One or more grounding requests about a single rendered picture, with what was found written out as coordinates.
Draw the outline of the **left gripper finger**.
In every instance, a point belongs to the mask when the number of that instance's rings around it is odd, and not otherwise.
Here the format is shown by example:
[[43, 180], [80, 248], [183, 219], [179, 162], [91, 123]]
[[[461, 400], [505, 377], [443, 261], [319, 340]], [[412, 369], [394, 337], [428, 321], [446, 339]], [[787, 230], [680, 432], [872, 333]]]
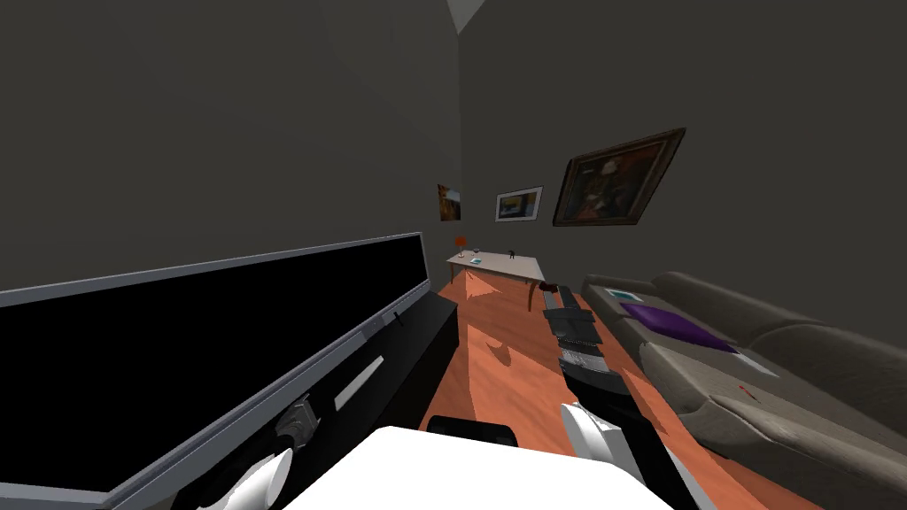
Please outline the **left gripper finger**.
[[381, 355], [377, 356], [335, 396], [334, 404], [336, 411], [339, 411], [356, 392], [360, 391], [383, 362], [384, 358]]

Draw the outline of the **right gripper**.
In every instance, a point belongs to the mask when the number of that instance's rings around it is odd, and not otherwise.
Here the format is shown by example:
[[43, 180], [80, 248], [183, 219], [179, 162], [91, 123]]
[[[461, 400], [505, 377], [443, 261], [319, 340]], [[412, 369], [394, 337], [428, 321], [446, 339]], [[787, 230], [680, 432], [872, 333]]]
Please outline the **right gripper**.
[[597, 350], [601, 338], [594, 326], [595, 319], [589, 309], [581, 309], [573, 292], [564, 285], [556, 292], [543, 291], [546, 321], [557, 343], [568, 350]]

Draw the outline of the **beige side table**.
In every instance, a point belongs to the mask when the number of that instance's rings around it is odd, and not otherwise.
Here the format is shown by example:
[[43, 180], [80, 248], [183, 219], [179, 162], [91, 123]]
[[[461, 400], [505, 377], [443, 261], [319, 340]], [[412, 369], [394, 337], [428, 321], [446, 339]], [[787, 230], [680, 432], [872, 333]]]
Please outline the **beige side table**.
[[531, 311], [534, 293], [545, 280], [535, 258], [488, 252], [482, 249], [466, 250], [466, 240], [463, 237], [456, 237], [455, 245], [458, 248], [457, 254], [446, 261], [450, 266], [450, 281], [454, 279], [457, 267], [473, 267], [487, 273], [522, 280], [529, 286], [527, 308]]

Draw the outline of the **black television stand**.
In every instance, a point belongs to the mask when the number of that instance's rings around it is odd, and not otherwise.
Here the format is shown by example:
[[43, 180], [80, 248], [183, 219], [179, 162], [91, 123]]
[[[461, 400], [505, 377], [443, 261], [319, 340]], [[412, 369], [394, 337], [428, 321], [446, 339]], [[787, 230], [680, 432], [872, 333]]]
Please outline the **black television stand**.
[[314, 395], [321, 383], [344, 387], [329, 377], [342, 379], [357, 364], [367, 365], [377, 355], [384, 358], [335, 421], [321, 422], [311, 441], [294, 454], [274, 510], [285, 508], [376, 429], [417, 429], [458, 343], [457, 305], [429, 292], [317, 381], [307, 393]]

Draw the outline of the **large brown framed painting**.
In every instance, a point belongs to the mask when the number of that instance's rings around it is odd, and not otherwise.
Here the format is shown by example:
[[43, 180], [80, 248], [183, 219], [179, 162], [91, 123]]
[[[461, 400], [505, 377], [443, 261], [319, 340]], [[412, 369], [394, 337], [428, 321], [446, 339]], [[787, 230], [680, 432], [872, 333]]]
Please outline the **large brown framed painting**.
[[572, 158], [553, 226], [638, 224], [685, 134], [680, 127]]

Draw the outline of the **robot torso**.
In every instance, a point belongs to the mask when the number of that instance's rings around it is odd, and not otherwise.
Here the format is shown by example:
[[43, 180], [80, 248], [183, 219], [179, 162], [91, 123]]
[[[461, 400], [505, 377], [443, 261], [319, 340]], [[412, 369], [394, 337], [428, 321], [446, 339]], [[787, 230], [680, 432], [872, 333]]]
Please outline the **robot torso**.
[[284, 510], [672, 510], [611, 464], [383, 427]]

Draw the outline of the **large black television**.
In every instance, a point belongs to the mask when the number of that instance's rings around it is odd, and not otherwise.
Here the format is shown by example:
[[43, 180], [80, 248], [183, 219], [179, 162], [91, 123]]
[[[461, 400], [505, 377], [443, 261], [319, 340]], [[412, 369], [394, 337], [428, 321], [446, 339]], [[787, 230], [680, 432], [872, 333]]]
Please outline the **large black television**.
[[419, 233], [0, 291], [0, 510], [142, 510], [430, 286]]

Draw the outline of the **grey brown sofa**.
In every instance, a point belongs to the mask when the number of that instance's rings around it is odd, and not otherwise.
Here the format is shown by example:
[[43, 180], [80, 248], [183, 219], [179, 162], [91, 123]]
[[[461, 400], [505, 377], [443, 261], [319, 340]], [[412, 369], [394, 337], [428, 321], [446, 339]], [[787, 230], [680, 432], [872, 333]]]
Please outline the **grey brown sofa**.
[[704, 447], [825, 510], [907, 510], [907, 351], [686, 273], [581, 294]]

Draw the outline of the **white framed wall picture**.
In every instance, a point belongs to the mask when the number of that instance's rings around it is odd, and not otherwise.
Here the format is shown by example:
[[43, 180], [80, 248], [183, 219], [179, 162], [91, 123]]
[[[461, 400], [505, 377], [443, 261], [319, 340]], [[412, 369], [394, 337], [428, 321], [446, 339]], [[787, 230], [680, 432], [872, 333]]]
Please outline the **white framed wall picture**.
[[536, 220], [542, 191], [543, 187], [538, 186], [499, 194], [495, 202], [495, 221]]

